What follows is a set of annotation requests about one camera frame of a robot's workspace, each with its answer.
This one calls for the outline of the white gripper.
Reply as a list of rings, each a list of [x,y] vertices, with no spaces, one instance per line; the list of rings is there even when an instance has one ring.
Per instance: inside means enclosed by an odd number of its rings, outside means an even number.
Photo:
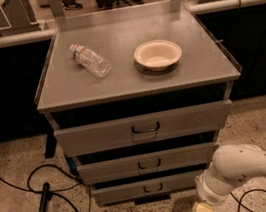
[[[192,212],[214,212],[212,206],[222,204],[235,187],[213,164],[195,177],[195,183],[197,195],[204,203],[195,203]]]

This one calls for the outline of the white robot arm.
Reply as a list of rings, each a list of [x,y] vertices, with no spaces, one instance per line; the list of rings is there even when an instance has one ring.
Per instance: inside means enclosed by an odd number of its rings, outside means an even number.
[[[224,145],[213,153],[211,165],[195,177],[196,193],[201,200],[192,212],[213,212],[231,191],[251,178],[266,177],[266,151],[252,144]]]

